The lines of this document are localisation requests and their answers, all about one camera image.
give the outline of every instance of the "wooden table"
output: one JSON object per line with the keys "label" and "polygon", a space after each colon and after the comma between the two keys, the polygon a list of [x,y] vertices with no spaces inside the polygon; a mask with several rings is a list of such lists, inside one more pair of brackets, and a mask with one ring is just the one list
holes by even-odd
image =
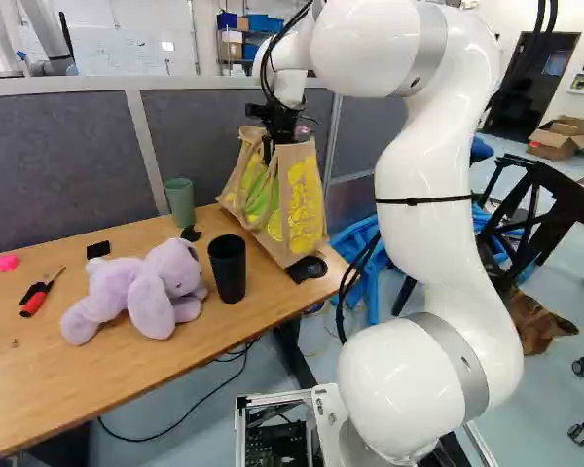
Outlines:
{"label": "wooden table", "polygon": [[[144,256],[180,231],[169,216],[22,248],[19,267],[0,272],[0,457],[74,427],[189,372],[243,341],[259,336],[309,305],[334,294],[347,263],[329,246],[320,254],[327,274],[296,285],[267,252],[217,205],[197,210],[196,243],[211,295],[201,317],[180,325],[167,341],[147,340],[123,315],[89,343],[69,345],[62,313],[84,297],[86,246],[105,239],[111,257]],[[246,297],[235,305],[219,299],[207,260],[209,241],[238,234],[247,242]],[[28,286],[61,265],[67,270],[41,310],[19,317]]]}

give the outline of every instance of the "red screwdriver handle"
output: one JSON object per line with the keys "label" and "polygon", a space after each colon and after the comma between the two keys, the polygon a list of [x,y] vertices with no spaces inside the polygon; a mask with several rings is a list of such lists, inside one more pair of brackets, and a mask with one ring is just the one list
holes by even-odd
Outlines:
{"label": "red screwdriver handle", "polygon": [[37,292],[30,298],[28,302],[26,302],[26,305],[24,305],[21,311],[19,312],[19,316],[23,318],[29,318],[33,316],[39,310],[43,302],[46,300],[47,296],[48,293],[45,291]]}

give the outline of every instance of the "door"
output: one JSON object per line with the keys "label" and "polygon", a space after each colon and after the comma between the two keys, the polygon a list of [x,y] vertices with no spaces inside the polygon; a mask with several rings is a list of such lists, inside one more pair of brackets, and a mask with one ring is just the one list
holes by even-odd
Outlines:
{"label": "door", "polygon": [[[508,65],[507,77],[516,68],[531,35],[531,32],[522,33]],[[489,114],[483,132],[527,143],[529,136],[541,124],[579,37],[579,33],[554,32],[547,44],[537,44],[540,50],[529,70],[517,80],[504,78],[501,85],[501,89],[505,90],[504,98]]]}

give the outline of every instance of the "stuffed animal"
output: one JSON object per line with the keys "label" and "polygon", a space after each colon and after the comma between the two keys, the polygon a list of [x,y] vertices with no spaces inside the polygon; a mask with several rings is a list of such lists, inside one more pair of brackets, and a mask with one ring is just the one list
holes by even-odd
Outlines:
{"label": "stuffed animal", "polygon": [[145,257],[87,263],[89,296],[71,306],[60,320],[68,342],[88,342],[101,323],[128,309],[132,324],[151,339],[166,339],[175,323],[197,319],[207,289],[195,246],[171,238]]}

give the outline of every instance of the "floor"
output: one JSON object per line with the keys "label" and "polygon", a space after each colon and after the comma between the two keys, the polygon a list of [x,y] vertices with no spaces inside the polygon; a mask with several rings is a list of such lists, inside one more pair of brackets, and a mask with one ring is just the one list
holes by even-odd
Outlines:
{"label": "floor", "polygon": [[[496,153],[524,156],[519,143],[483,135]],[[552,162],[568,176],[584,176],[584,159]],[[472,168],[472,187],[482,191],[494,170],[493,161]],[[494,198],[503,198],[523,174],[519,168],[505,170]],[[551,199],[541,197],[541,207]],[[584,356],[584,226],[574,227],[550,257],[523,285],[526,293],[550,310],[571,320],[580,329],[576,337],[559,339],[542,356],[529,357],[523,381],[514,397],[502,407],[486,413],[478,425],[499,465],[584,466],[584,448],[576,446],[566,430],[584,421],[584,379],[575,377],[570,364]],[[386,271],[381,277],[382,318],[402,283],[402,276]],[[405,312],[423,307],[422,287],[409,300]],[[347,325],[363,326],[363,309]],[[335,380],[340,344],[335,337],[333,310],[304,319],[300,347],[320,382]],[[145,437],[165,429],[215,385],[237,372],[241,360],[214,363],[191,372],[106,414],[111,429],[128,437]],[[232,466],[235,463],[234,399],[238,394],[269,393],[295,389],[276,353],[274,339],[266,335],[250,351],[246,370],[232,384],[200,406],[180,427],[156,441],[128,444],[103,433],[94,424],[91,466],[175,467],[186,465]],[[474,467],[482,463],[461,430],[457,432]]]}

